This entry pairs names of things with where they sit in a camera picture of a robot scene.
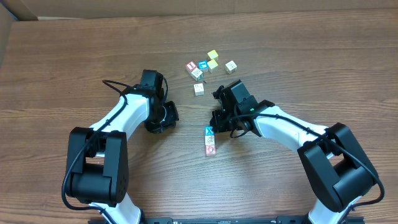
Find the cream block pencil picture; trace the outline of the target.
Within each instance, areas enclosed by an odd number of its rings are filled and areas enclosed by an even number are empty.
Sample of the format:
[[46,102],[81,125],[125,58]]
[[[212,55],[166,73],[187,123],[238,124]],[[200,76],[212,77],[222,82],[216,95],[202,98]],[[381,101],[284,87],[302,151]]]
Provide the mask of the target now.
[[215,133],[213,131],[212,126],[205,126],[205,136],[214,136]]

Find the blue letter P block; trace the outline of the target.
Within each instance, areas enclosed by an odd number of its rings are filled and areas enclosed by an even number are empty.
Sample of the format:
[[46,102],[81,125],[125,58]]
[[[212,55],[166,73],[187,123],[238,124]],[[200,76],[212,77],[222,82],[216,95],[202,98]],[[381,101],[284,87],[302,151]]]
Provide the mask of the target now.
[[215,145],[215,136],[214,135],[206,135],[205,136],[205,144],[206,145]]

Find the cream block red side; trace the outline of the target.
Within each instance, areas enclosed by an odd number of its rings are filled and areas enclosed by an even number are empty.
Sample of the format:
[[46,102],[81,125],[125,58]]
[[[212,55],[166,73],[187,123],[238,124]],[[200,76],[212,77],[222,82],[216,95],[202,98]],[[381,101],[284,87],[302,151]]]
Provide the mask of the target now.
[[216,155],[216,147],[214,144],[209,144],[205,146],[205,154],[207,157]]

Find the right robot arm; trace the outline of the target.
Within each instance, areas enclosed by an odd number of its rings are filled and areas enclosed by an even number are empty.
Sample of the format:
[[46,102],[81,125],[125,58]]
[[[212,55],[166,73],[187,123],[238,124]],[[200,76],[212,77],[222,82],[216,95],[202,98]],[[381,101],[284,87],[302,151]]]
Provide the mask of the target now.
[[221,107],[212,112],[214,133],[252,132],[279,142],[298,154],[313,193],[314,207],[305,215],[279,216],[276,223],[364,223],[350,217],[355,208],[380,202],[385,190],[376,169],[350,128],[311,124],[258,102],[241,80],[213,92]]

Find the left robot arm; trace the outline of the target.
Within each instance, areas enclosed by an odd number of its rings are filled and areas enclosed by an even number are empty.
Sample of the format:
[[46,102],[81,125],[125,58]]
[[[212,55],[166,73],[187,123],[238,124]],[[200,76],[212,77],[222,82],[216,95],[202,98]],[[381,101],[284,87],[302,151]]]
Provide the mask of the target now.
[[89,128],[75,127],[68,140],[62,201],[70,210],[97,210],[106,223],[145,223],[142,209],[127,194],[127,142],[140,124],[152,134],[173,128],[179,120],[168,83],[156,70],[143,70],[136,85],[103,80],[119,93],[116,106]]

